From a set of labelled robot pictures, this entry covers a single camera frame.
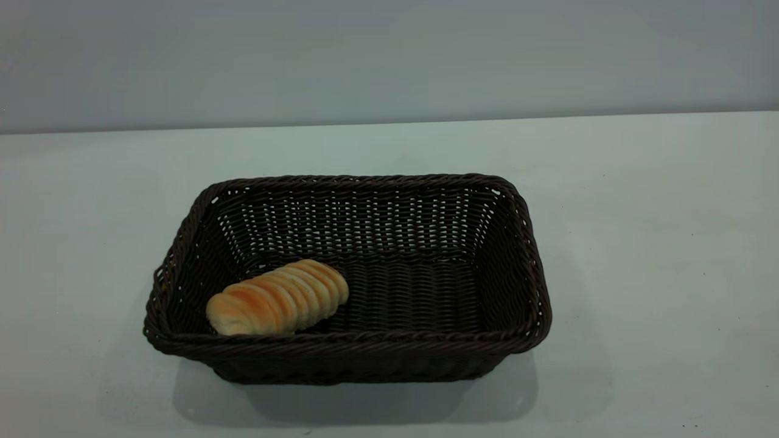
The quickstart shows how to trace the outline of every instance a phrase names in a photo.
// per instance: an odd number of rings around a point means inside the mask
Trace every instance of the table surface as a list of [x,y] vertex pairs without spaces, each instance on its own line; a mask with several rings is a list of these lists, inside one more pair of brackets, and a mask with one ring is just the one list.
[[[0,136],[8,436],[775,436],[779,113]],[[472,382],[242,387],[142,335],[212,182],[481,172],[555,320]]]

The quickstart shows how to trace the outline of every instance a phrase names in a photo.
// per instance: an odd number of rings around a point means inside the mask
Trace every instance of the wicker basket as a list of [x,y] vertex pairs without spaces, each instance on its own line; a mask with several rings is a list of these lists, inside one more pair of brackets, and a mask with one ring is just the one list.
[[[351,290],[291,337],[219,336],[206,302],[313,258]],[[206,189],[154,274],[144,334],[236,383],[473,379],[538,345],[552,309],[527,205],[485,175],[289,176]]]

